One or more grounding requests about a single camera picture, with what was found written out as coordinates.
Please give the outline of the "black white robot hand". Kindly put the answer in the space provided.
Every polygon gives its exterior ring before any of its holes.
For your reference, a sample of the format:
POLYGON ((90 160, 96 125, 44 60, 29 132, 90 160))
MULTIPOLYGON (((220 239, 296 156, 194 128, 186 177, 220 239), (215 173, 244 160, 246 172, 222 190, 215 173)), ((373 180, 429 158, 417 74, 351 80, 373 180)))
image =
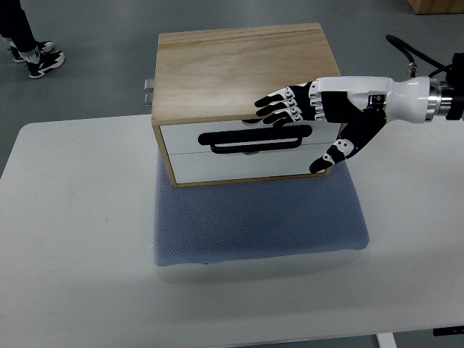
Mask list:
POLYGON ((419 77, 396 82, 386 77, 323 77, 274 91, 254 105, 265 124, 280 128, 299 121, 343 125, 327 151, 309 166, 322 172, 355 156, 391 121, 425 123, 435 109, 431 82, 419 77))

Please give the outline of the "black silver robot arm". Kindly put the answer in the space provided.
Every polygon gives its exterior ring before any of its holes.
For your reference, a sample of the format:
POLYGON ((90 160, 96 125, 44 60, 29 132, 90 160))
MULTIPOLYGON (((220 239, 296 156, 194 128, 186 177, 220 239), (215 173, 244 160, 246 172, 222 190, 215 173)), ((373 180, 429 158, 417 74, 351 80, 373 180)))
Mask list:
POLYGON ((446 120, 463 118, 463 53, 455 53, 452 63, 439 67, 429 75, 430 89, 427 121, 434 116, 446 120))

